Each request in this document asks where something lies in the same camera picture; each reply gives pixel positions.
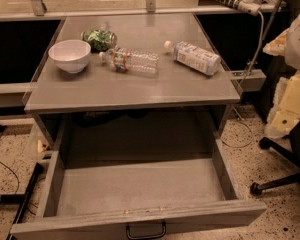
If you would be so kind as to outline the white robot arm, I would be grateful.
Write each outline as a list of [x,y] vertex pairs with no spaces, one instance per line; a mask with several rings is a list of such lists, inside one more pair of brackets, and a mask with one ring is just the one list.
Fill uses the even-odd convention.
[[279,79],[267,117],[265,134],[278,139],[288,135],[300,121],[300,14],[288,29],[265,45],[263,52],[283,56],[285,63],[296,70],[289,79]]

